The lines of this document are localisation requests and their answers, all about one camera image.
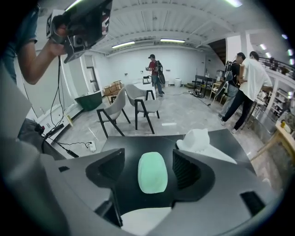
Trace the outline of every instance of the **red shirt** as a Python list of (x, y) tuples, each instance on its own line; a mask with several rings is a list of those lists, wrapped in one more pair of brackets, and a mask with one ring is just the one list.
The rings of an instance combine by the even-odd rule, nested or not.
[(152, 76), (157, 76), (159, 74), (157, 71), (155, 71), (156, 66), (157, 66), (156, 61), (151, 61), (148, 66), (149, 68), (152, 68)]

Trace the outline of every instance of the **backpack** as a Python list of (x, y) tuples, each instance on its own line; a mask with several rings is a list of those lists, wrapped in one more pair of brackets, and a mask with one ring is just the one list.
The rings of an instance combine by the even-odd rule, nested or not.
[(163, 66), (160, 63), (160, 61), (156, 61), (155, 71), (158, 72), (158, 74), (159, 74), (160, 83), (164, 85), (165, 84), (165, 76), (163, 74)]

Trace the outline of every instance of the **mint green pad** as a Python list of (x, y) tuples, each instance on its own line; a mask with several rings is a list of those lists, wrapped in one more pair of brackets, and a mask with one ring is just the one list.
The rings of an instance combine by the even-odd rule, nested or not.
[(145, 194), (156, 194), (165, 191), (168, 174), (160, 153), (145, 153), (138, 163), (138, 184)]

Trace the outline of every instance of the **gray chair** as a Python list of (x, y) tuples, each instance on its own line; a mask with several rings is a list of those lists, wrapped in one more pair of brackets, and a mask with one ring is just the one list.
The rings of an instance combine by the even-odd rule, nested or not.
[(122, 88), (120, 90), (120, 92), (118, 93), (116, 99), (114, 100), (114, 102), (106, 107), (105, 104), (101, 104), (98, 109), (97, 109), (97, 115), (99, 118), (99, 122), (101, 123), (102, 129), (106, 135), (106, 137), (108, 138), (107, 132), (106, 132), (106, 128), (104, 123), (105, 122), (111, 122), (112, 125), (116, 128), (116, 130), (118, 130), (118, 132), (122, 135), (125, 136), (122, 131), (118, 128), (117, 126), (117, 118), (119, 117), (119, 115), (121, 114), (121, 111), (123, 112), (124, 116), (126, 117), (128, 123), (130, 124), (131, 122), (129, 121), (125, 111), (124, 111), (124, 106), (126, 105), (126, 100), (125, 100), (125, 88)]
[[(126, 89), (126, 93), (127, 93), (130, 104), (135, 107), (135, 129), (137, 130), (137, 115), (139, 112), (142, 112), (144, 113), (144, 117), (147, 117), (147, 121), (148, 121), (149, 127), (152, 130), (152, 133), (155, 134), (148, 114), (156, 112), (158, 118), (160, 119), (158, 110), (161, 106), (161, 102), (159, 100), (155, 100), (152, 90), (142, 90), (133, 84), (127, 84), (125, 86), (125, 89)], [(153, 100), (148, 100), (148, 93), (152, 94)], [(146, 98), (145, 101), (143, 101), (143, 99), (138, 99), (139, 97), (144, 97), (144, 96)]]

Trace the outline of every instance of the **gray floor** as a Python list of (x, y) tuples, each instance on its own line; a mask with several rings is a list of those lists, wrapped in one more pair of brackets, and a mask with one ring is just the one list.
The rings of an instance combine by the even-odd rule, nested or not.
[[(215, 101), (211, 106), (206, 106), (198, 98), (190, 94), (184, 94), (187, 88), (175, 88), (174, 86), (164, 89), (165, 96), (157, 97), (161, 100), (161, 108), (159, 110), (160, 119), (156, 114), (150, 114), (151, 122), (155, 131), (155, 135), (177, 135), (186, 134), (191, 129), (204, 129), (209, 131), (220, 129), (232, 129), (237, 115), (234, 115), (225, 126), (219, 122), (218, 111), (222, 105)], [(209, 103), (209, 99), (202, 99), (205, 103)], [(121, 114), (117, 119), (118, 127), (126, 136), (151, 136), (153, 135), (146, 118), (143, 114), (139, 114), (138, 130), (135, 130), (134, 107), (126, 99), (126, 107), (124, 109), (129, 117), (131, 124), (128, 124), (124, 115)], [(98, 122), (96, 111), (83, 112), (74, 121), (74, 127), (69, 128), (65, 133), (58, 137), (58, 141), (62, 143), (89, 142), (95, 141), (96, 153), (100, 152), (106, 136), (102, 130), (101, 124)], [(109, 136), (119, 136), (120, 134), (110, 124), (105, 123)], [(246, 155), (251, 159), (255, 153), (263, 146), (262, 141), (255, 135), (251, 129), (244, 128), (234, 134)], [(71, 158), (61, 147), (54, 147), (62, 153), (66, 158)], [(80, 157), (93, 154), (83, 144), (72, 145), (70, 149), (77, 153)], [(282, 181), (276, 165), (268, 152), (265, 152), (260, 158), (253, 163), (257, 176), (261, 179), (269, 179), (271, 186), (280, 191)]]

